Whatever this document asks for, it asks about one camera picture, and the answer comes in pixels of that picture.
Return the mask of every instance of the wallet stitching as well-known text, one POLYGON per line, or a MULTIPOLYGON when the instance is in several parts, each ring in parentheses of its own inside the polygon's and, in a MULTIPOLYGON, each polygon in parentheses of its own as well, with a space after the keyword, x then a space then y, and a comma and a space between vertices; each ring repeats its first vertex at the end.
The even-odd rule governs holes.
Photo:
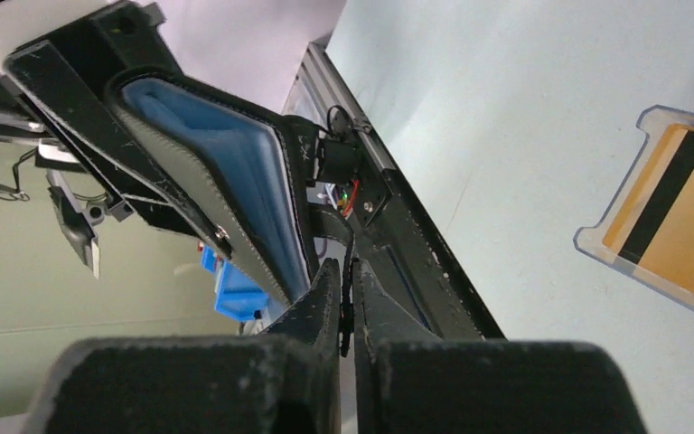
MULTIPOLYGON (((127 82, 139 80, 139 79, 142 79, 142 78, 156 78, 156 79, 159 79, 159 80, 164 80, 164 77, 163 77, 162 75, 163 75, 162 73, 145 72, 145 73, 137 74, 137 75, 135 75, 135 76, 130 77, 129 80, 127 80, 127 82)), ((276 125, 273 125, 272 122, 266 121, 266 120, 264 120, 264 119, 262 119, 262 118, 259 118, 259 117, 255 116, 255 115, 251 114, 251 113, 248 113, 248 112, 247 112, 245 109, 243 109, 243 108, 231 107, 231 106, 229 106, 228 104, 225 104, 225 103, 223 103, 223 102, 221 102, 221 101, 217 101, 213 96, 207 94, 206 92, 204 92, 204 91, 202 91, 202 90, 198 90, 198 89, 194 89, 194 88, 188 89, 187 85, 185 85, 185 84, 183 84, 183 83, 177 82, 176 80, 169 80, 169 79, 171 79, 171 78, 172 78, 171 75, 169 75, 169 77, 167 77, 167 78, 165 79, 165 81, 168 82, 169 84, 172 84, 172 85, 174 85, 174 86, 177 86, 178 88, 180 88, 180 89, 182 89, 182 90, 185 90, 185 91, 187 91, 187 92, 190 92, 191 94, 195 94, 195 95, 200 96, 200 97, 202 97, 202 98, 208 99, 208 100, 210 100, 210 101, 211 101, 212 103, 214 103, 214 104, 217 104, 217 105, 222 106, 222 107, 224 107, 224 108, 226 108, 226 109, 230 109, 230 110, 232 110, 232 111, 236 111, 236 112, 238 112, 238 113, 241 113, 243 116, 246 116, 246 117, 248 117, 248 118, 254 119, 254 120, 256 120, 257 122, 259 122, 259 123, 261 123, 261 124, 264 124, 264 125, 270 127, 270 128, 273 130, 273 132, 275 133, 275 135, 276 135, 278 141, 280 142, 280 148, 281 148, 281 151, 283 151, 281 154, 283 154, 283 158, 284 158, 284 162, 285 162, 285 163, 284 163, 284 166, 286 167, 286 174, 288 175, 288 179, 289 179, 289 180, 293 179, 293 175, 292 175, 292 171, 291 171, 291 161, 290 161, 289 155, 288 155, 288 153, 287 153, 287 151, 286 151, 286 144, 287 144, 288 142, 284 139, 283 135, 281 135, 281 134, 278 132, 279 128, 278 128, 276 125)), ((296 205, 296 202, 297 202, 297 200, 296 200, 296 194, 295 194, 295 191, 294 191, 294 186, 292 185, 291 182, 289 182, 289 186, 288 186, 287 190, 288 190, 288 195, 289 195, 289 197, 291 198, 292 203, 293 203, 294 205, 296 205)), ((301 226, 302 226, 301 216, 299 215, 299 212, 298 212, 298 210, 297 210, 296 208, 297 208, 296 206, 292 206, 292 211, 294 212, 294 220, 295 220, 295 223, 296 223, 296 224, 295 224, 296 236, 297 236, 297 238, 299 239, 299 244, 302 246, 302 250, 303 250, 303 253, 304 253, 304 249, 305 249, 305 235, 302 233, 302 228, 301 228, 301 226)), ((305 266, 306 266, 307 268, 309 268, 309 264, 307 264, 307 261, 305 261, 305 266)))
MULTIPOLYGON (((161 134, 160 132, 158 132, 157 130, 151 128, 148 124, 146 124, 145 122, 143 122, 142 120, 140 120, 137 116, 134 116, 134 115, 128 113, 128 110, 126 110, 126 109, 124 109, 124 108, 120 108, 119 110, 122 111, 122 113, 125 115, 126 118, 129 118, 129 122, 132 122, 132 121, 133 121, 134 123, 140 124, 140 127, 146 127, 147 129, 153 130, 154 133, 157 134, 163 141, 171 141, 168 137, 162 137, 162 134, 161 134)), ((189 160, 193 161, 193 163, 194 163, 194 160, 197 160, 197 158, 196 158, 195 156, 193 156, 190 152, 188 152, 188 151, 182 149, 182 148, 179 147, 179 146, 172 146, 172 148, 173 148, 176 152, 181 153, 181 154, 187 156, 189 160)), ((199 167, 203 167, 203 163, 202 163, 200 160, 198 160, 198 162, 199 162, 198 166, 199 166, 199 167)), ((201 177, 203 177, 205 180, 208 180, 208 181, 211 182, 211 185, 213 186, 213 188, 212 188, 212 190, 213 190, 212 193, 219 199, 219 201, 220 201, 220 203, 222 204, 222 207, 225 209, 225 211, 228 212, 228 215, 230 216, 230 219, 232 220, 232 223, 233 223, 235 229, 237 229, 237 230, 239 231, 239 233, 241 234, 241 236, 243 237, 243 239, 246 241, 247 245, 250 246, 251 252, 252 252, 253 255, 256 257, 258 263, 262 266, 262 269, 263 269, 263 271, 265 272, 265 274, 267 275, 267 278, 268 278, 268 280, 270 281, 270 284, 274 287, 274 289, 277 289, 277 292, 278 292, 280 295, 283 295, 283 296, 284 296, 284 300, 290 302, 290 300, 288 300, 288 299, 289 299, 288 295, 287 295, 286 292, 283 290, 283 288, 280 286, 280 284, 277 282, 277 280, 276 280, 276 278, 274 277, 274 275, 273 275, 272 270, 270 269, 270 267, 269 267, 269 266, 267 265, 267 263, 262 259, 262 256, 261 256, 261 254, 259 254, 259 251, 257 250, 257 247, 254 245, 253 242, 251 242, 251 239, 250 239, 249 236, 247 235, 246 231, 243 230, 243 227, 240 225, 238 219, 235 217, 234 211, 232 211, 231 208, 228 206, 227 201, 225 200, 224 196, 221 194, 221 191, 220 191, 220 189, 219 189, 219 186, 218 186, 218 185, 216 184, 216 182, 214 181, 214 177, 213 177, 210 173, 208 173, 208 171, 206 171, 205 169, 200 170, 199 173, 198 173, 198 175, 201 176, 201 177)), ((245 269, 246 267, 240 266, 240 264, 236 263, 235 261, 232 261, 232 262, 233 262, 233 264, 234 264, 236 267, 238 267, 238 269, 239 269, 240 271, 246 273, 247 275, 249 274, 249 273, 248 273, 248 269, 245 269)))

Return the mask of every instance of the cable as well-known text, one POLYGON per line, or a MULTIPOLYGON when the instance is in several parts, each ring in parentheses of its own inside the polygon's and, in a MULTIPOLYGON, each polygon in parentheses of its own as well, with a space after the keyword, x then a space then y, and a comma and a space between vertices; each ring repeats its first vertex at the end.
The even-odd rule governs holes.
POLYGON ((323 128, 322 126, 320 126, 320 125, 318 125, 318 124, 315 124, 315 126, 318 127, 318 129, 319 129, 322 133, 326 134, 327 136, 330 136, 330 135, 331 135, 331 133, 329 132, 329 130, 323 128))
POLYGON ((338 111, 342 113, 342 116, 344 116, 344 118, 347 119, 347 122, 349 122, 348 130, 353 131, 355 129, 355 123, 352 122, 352 119, 350 118, 350 113, 347 113, 347 109, 339 105, 331 106, 325 113, 325 125, 332 135, 339 136, 339 134, 336 134, 336 132, 333 130, 333 122, 331 120, 331 114, 333 111, 338 111))
POLYGON ((350 201, 347 202, 347 204, 344 206, 344 211, 342 211, 342 215, 344 217, 350 215, 350 211, 352 211, 352 206, 355 204, 355 197, 358 195, 359 186, 361 186, 360 180, 355 179, 352 181, 352 194, 350 195, 350 201))
POLYGON ((74 193, 73 196, 80 201, 86 202, 103 202, 108 198, 107 193, 98 194, 96 196, 85 196, 83 194, 74 193))
POLYGON ((0 183, 0 200, 7 202, 30 202, 31 196, 23 191, 22 185, 20 183, 20 165, 38 152, 38 148, 35 147, 30 151, 22 154, 20 158, 12 165, 12 177, 14 178, 14 188, 8 185, 0 183))
POLYGON ((31 196, 28 193, 17 194, 17 193, 6 193, 0 192, 0 201, 4 202, 30 202, 31 196))
MULTIPOLYGON (((323 192, 323 199, 321 201, 323 202, 324 205, 328 205, 331 199, 329 199, 328 195, 328 187, 324 184, 324 192, 323 192)), ((328 250, 328 240, 326 238, 323 238, 323 243, 321 244, 321 249, 320 251, 317 252, 318 259, 323 259, 325 258, 325 252, 328 250)))

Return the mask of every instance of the blue container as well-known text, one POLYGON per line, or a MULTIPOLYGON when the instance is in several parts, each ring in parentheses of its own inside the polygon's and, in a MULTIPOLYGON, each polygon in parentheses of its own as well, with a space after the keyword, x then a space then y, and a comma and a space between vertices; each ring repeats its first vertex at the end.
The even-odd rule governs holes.
POLYGON ((214 310, 236 321, 252 321, 267 307, 269 296, 229 262, 220 265, 214 310))
POLYGON ((214 254, 214 250, 212 250, 211 247, 203 246, 203 253, 201 254, 201 266, 208 270, 211 274, 216 274, 217 263, 217 255, 214 254))

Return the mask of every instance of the white wall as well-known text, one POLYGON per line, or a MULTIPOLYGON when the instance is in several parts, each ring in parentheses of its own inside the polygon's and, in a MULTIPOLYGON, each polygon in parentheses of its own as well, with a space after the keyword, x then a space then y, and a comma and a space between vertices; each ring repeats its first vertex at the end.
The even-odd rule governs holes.
POLYGON ((345 0, 160 0, 161 35, 185 73, 280 111, 307 44, 345 0))
MULTIPOLYGON (((24 148, 0 144, 0 181, 24 148)), ((101 279, 63 238, 44 171, 23 165, 28 203, 0 201, 0 416, 25 411, 43 373, 73 341, 95 335, 235 333, 213 311, 213 283, 196 241, 148 228, 137 216, 98 226, 101 279)), ((87 175, 76 193, 101 191, 87 175)))
POLYGON ((694 1, 351 0, 328 53, 505 334, 603 346, 694 433, 694 313, 573 244, 640 113, 694 111, 694 1))

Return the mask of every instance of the wallet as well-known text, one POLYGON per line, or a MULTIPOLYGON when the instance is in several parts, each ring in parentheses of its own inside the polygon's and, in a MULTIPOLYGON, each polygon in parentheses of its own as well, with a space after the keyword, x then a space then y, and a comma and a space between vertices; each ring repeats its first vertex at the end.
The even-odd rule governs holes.
POLYGON ((287 306, 310 288, 318 262, 302 135, 293 127, 302 119, 155 68, 116 76, 106 103, 131 146, 141 146, 216 225, 230 248, 212 247, 225 260, 287 306))

